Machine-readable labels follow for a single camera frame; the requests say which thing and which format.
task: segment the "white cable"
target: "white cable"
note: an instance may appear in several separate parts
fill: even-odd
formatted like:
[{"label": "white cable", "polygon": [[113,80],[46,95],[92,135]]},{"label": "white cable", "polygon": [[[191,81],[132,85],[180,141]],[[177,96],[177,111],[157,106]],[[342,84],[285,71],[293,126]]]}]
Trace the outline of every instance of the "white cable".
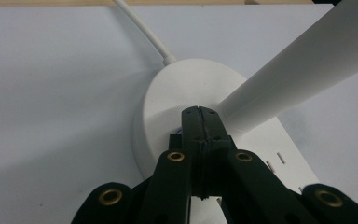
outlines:
[{"label": "white cable", "polygon": [[149,27],[136,15],[129,5],[123,0],[113,0],[115,4],[138,26],[138,28],[144,33],[144,35],[150,40],[154,47],[158,50],[161,56],[164,58],[164,65],[176,62],[175,56],[173,56],[167,47],[158,39],[158,37],[150,30]]}]

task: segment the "white cylindrical stand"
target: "white cylindrical stand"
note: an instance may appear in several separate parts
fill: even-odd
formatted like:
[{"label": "white cylindrical stand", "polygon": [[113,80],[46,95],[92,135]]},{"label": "white cylindrical stand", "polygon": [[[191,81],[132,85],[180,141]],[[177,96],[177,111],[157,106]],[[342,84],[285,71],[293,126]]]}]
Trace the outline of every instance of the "white cylindrical stand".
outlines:
[{"label": "white cylindrical stand", "polygon": [[344,0],[221,104],[225,124],[247,132],[358,72],[358,0]]}]

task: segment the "brass insert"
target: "brass insert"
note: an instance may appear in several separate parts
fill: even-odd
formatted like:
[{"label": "brass insert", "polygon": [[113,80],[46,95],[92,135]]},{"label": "brass insert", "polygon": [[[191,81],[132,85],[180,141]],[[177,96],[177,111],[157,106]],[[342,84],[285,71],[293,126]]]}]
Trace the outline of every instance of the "brass insert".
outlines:
[{"label": "brass insert", "polygon": [[239,160],[239,161],[251,161],[252,160],[252,156],[246,152],[239,152],[239,153],[235,154],[235,158],[237,158],[237,160]]},{"label": "brass insert", "polygon": [[185,155],[181,152],[171,152],[167,158],[170,161],[182,161],[185,159]]},{"label": "brass insert", "polygon": [[340,207],[344,202],[336,194],[324,189],[316,189],[315,196],[319,201],[329,205],[330,207]]},{"label": "brass insert", "polygon": [[115,203],[120,202],[123,197],[123,193],[119,189],[107,189],[106,191],[100,194],[98,200],[101,204],[109,206]]}]

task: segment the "white lamp base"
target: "white lamp base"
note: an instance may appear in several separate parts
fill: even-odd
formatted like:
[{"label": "white lamp base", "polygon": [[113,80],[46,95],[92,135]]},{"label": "white lamp base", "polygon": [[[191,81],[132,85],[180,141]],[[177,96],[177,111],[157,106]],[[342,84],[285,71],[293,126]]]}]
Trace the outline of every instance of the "white lamp base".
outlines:
[{"label": "white lamp base", "polygon": [[[169,134],[180,129],[182,110],[193,105],[209,107],[224,122],[219,104],[245,80],[221,63],[202,59],[182,60],[162,69],[150,84],[132,127],[132,149],[144,178],[153,174],[159,155],[168,149]],[[237,148],[256,153],[287,188],[299,193],[318,182],[277,118],[245,134],[226,129]],[[209,201],[218,209],[217,202]],[[205,220],[202,215],[193,216]]]}]

